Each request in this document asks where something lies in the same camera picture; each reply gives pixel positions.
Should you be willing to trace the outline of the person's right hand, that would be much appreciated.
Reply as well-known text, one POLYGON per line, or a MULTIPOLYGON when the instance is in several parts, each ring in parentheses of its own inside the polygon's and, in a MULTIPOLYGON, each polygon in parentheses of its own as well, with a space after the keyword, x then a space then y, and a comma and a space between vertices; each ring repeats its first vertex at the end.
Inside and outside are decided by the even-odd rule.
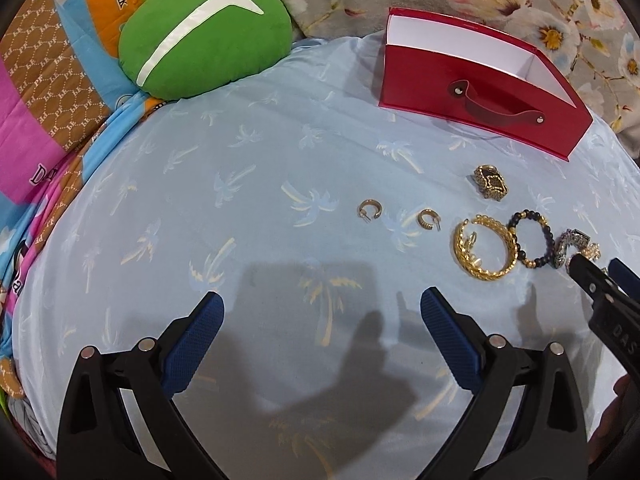
POLYGON ((620 418, 620 406, 622 405, 623 396, 626 394, 630 383, 631 379, 629 375, 618 378, 618 381, 615 383, 613 387, 615 399, 603 411, 600 424, 589 439, 588 464, 592 464, 606 447, 608 434, 611 432, 616 420, 620 418))

